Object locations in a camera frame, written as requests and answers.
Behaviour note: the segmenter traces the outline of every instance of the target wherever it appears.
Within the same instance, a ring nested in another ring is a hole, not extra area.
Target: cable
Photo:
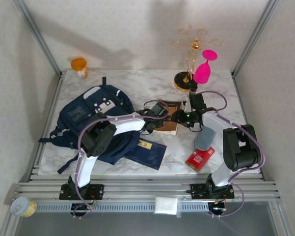
[[[231,122],[230,120],[226,119],[225,117],[219,115],[216,111],[216,116],[220,119],[222,119],[223,121],[233,125],[234,127],[238,128],[239,130],[241,130],[246,136],[248,136],[254,143],[255,145],[259,148],[260,150],[260,153],[261,153],[261,156],[262,156],[262,161],[261,163],[256,166],[256,167],[251,167],[251,168],[245,168],[245,169],[241,169],[239,170],[238,172],[236,172],[233,176],[231,176],[229,179],[228,179],[228,182],[231,182],[235,177],[237,177],[239,174],[245,172],[245,171],[252,171],[252,170],[257,170],[259,168],[261,168],[262,166],[264,166],[265,164],[265,160],[266,160],[266,155],[265,155],[265,151],[264,149],[262,148],[261,144],[249,133],[247,132],[245,129],[243,129],[240,125],[236,124],[236,123],[233,123]]]
[[[236,212],[238,212],[243,207],[243,204],[244,204],[244,192],[243,192],[243,190],[239,187],[239,185],[237,185],[235,183],[231,183],[231,184],[234,185],[234,186],[236,186],[240,190],[240,192],[242,194],[242,202],[241,202],[241,205],[235,211],[233,211],[233,212],[231,212],[231,213],[229,213],[227,215],[219,215],[218,218],[233,215],[233,214],[235,214]],[[212,217],[214,217],[214,214],[211,211],[209,212],[209,214],[212,215]]]
[[[142,132],[140,132],[140,135],[150,135],[151,133],[147,133],[147,134],[143,134],[143,132],[145,132],[146,130],[143,130]]]
[[[122,118],[118,118],[119,120],[123,120],[123,119],[128,119],[128,118],[134,118],[134,117],[141,117],[141,118],[150,118],[150,119],[164,119],[166,118],[168,115],[169,115],[169,107],[166,103],[160,101],[160,100],[150,100],[150,101],[147,101],[144,103],[144,106],[147,104],[147,103],[150,103],[150,102],[160,102],[161,104],[163,104],[166,108],[167,108],[167,113],[166,115],[162,116],[162,117],[151,117],[151,116],[136,116],[136,115],[128,115],[128,116],[124,116]],[[116,118],[102,118],[102,119],[97,119],[93,122],[90,122],[87,126],[84,127],[84,129],[81,131],[80,135],[79,135],[79,138],[78,138],[78,150],[79,150],[79,157],[78,157],[78,162],[77,162],[77,167],[76,167],[76,173],[75,173],[75,179],[74,179],[74,184],[75,184],[75,191],[79,197],[79,199],[89,208],[89,213],[88,214],[85,214],[84,216],[80,216],[79,219],[82,219],[82,218],[87,218],[89,217],[92,213],[93,213],[93,209],[91,207],[91,205],[86,202],[84,200],[84,198],[81,196],[80,192],[79,192],[79,186],[78,186],[78,173],[80,171],[80,165],[81,165],[81,161],[82,161],[82,155],[83,153],[85,154],[84,150],[81,148],[81,141],[82,141],[82,137],[84,135],[84,133],[86,132],[86,130],[93,126],[94,124],[98,123],[98,122],[102,122],[102,121],[110,121],[110,120],[116,120]]]
[[[95,198],[93,197],[93,202],[90,204],[91,206],[93,206],[93,204],[95,203]],[[76,211],[80,208],[80,207],[84,207],[84,206],[86,206],[84,203],[82,203],[82,204],[79,204],[79,205],[77,205],[75,208],[74,208],[74,210],[73,210],[73,213],[72,213],[72,215],[73,215],[73,217],[75,218],[76,217],[76,215],[75,215],[75,213],[76,213]]]
[[[258,165],[258,166],[256,166],[256,167],[252,167],[252,168],[245,168],[245,169],[241,169],[241,170],[239,170],[238,172],[236,172],[235,174],[233,174],[229,179],[228,179],[228,182],[229,183],[231,183],[231,181],[235,178],[235,177],[237,177],[239,174],[241,174],[241,173],[243,173],[243,172],[245,172],[245,171],[252,171],[252,170],[257,170],[257,169],[260,169],[262,166],[264,166],[264,164],[265,164],[265,160],[266,160],[266,155],[265,155],[265,151],[264,151],[264,149],[262,148],[262,146],[261,146],[261,144],[249,133],[249,132],[247,132],[245,129],[243,129],[240,125],[238,125],[238,124],[236,124],[236,123],[233,123],[233,122],[231,122],[230,120],[228,120],[228,119],[226,119],[225,117],[223,117],[223,116],[221,116],[220,114],[218,114],[218,112],[219,111],[222,111],[222,110],[224,110],[226,107],[227,107],[227,105],[228,105],[228,102],[227,102],[227,99],[225,98],[225,96],[224,95],[222,95],[221,93],[219,93],[219,92],[216,92],[216,91],[203,91],[203,92],[200,92],[200,93],[198,93],[198,94],[202,94],[202,93],[207,93],[207,92],[210,92],[210,93],[216,93],[216,94],[218,94],[218,95],[220,95],[223,99],[224,99],[224,101],[225,101],[225,105],[222,107],[222,108],[220,108],[220,109],[216,109],[216,111],[215,111],[215,114],[216,114],[216,116],[218,117],[218,118],[220,118],[220,119],[222,119],[223,121],[225,121],[225,122],[227,122],[227,123],[229,123],[229,124],[231,124],[232,126],[234,126],[234,127],[236,127],[236,128],[238,128],[239,130],[241,130],[247,137],[249,137],[254,143],[255,143],[255,145],[259,148],[259,150],[260,150],[260,153],[261,153],[261,158],[262,158],[262,161],[261,161],[261,163]],[[238,212],[242,207],[243,207],[243,204],[244,204],[244,192],[243,192],[243,190],[237,185],[237,184],[235,184],[235,183],[231,183],[232,185],[234,185],[234,186],[236,186],[239,190],[240,190],[240,192],[241,192],[241,194],[242,194],[242,202],[241,202],[241,205],[238,207],[238,209],[236,209],[235,211],[233,211],[233,212],[231,212],[231,213],[229,213],[229,214],[227,214],[227,215],[220,215],[219,217],[226,217],[226,216],[230,216],[230,215],[233,215],[233,214],[235,214],[236,212]]]
[[[208,91],[203,91],[203,92],[198,92],[196,95],[198,94],[203,94],[203,93],[215,93],[218,94],[219,96],[221,96],[224,99],[225,105],[222,108],[216,109],[216,112],[222,111],[224,110],[227,106],[228,106],[228,102],[227,99],[224,95],[222,95],[220,92],[216,92],[216,91],[212,91],[212,90],[208,90]]]
[[[189,129],[189,131],[191,131],[191,132],[201,132],[201,131],[203,130],[202,127],[201,127],[201,124],[200,124],[200,129],[201,129],[201,130],[191,130],[190,127],[189,127],[188,129]]]

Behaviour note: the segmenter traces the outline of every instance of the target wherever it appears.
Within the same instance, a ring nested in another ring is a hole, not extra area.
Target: pink wine glass
[[[202,55],[206,62],[196,69],[193,79],[199,84],[206,84],[211,75],[211,67],[208,65],[208,61],[216,60],[218,55],[213,50],[204,50]]]

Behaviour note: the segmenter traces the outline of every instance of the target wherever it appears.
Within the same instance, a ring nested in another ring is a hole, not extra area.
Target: black round base
[[[174,85],[180,91],[189,92],[190,88],[191,88],[191,85],[190,85],[191,80],[192,80],[192,78],[188,72],[186,72],[186,71],[180,72],[180,73],[176,74],[176,76],[175,76]]]

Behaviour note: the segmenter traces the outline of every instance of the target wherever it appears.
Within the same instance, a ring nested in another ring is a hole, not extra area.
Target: black mount bracket
[[[207,191],[207,186],[205,183],[195,183],[190,184],[190,190],[187,191],[187,193],[191,194],[192,200],[194,199],[234,199],[234,189],[232,188],[232,185],[225,186],[223,191],[220,191],[218,193],[210,194]]]
[[[104,194],[103,184],[88,184],[82,188],[79,188],[79,192],[84,200],[102,200]],[[66,184],[61,186],[60,200],[80,200],[75,190],[75,184],[71,177]]]

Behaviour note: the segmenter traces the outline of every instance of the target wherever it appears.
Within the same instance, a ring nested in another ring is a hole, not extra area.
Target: red box
[[[212,147],[210,147],[207,151],[197,149],[192,153],[188,160],[186,160],[186,164],[196,172],[199,172],[214,152],[215,150]]]

